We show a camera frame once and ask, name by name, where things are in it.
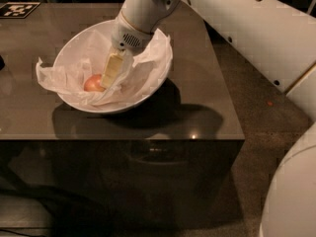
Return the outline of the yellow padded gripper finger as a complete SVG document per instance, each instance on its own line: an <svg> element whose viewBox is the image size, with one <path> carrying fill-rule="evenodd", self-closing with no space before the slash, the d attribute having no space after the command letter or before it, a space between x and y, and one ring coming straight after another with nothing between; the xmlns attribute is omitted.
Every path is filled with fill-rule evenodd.
<svg viewBox="0 0 316 237"><path fill-rule="evenodd" d="M105 68L100 81L100 85L103 88L108 89L115 82L119 75L124 56L124 50L115 49L113 47L110 48L110 52L107 57Z"/></svg>

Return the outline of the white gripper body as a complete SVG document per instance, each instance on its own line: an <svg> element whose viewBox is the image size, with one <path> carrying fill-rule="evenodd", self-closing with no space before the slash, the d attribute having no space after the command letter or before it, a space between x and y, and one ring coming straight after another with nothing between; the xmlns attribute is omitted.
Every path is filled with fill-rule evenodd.
<svg viewBox="0 0 316 237"><path fill-rule="evenodd" d="M152 34L144 33L133 27L122 13L117 15L111 35L112 46L115 49L141 53L151 42L152 38Z"/></svg>

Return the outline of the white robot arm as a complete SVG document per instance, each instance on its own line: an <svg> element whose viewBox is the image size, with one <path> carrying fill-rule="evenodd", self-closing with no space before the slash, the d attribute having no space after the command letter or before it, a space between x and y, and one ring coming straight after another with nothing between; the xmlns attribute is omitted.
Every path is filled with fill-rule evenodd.
<svg viewBox="0 0 316 237"><path fill-rule="evenodd" d="M113 47L141 52L179 3L189 5L312 119L276 169L258 237L316 237L316 19L277 0L124 0Z"/></svg>

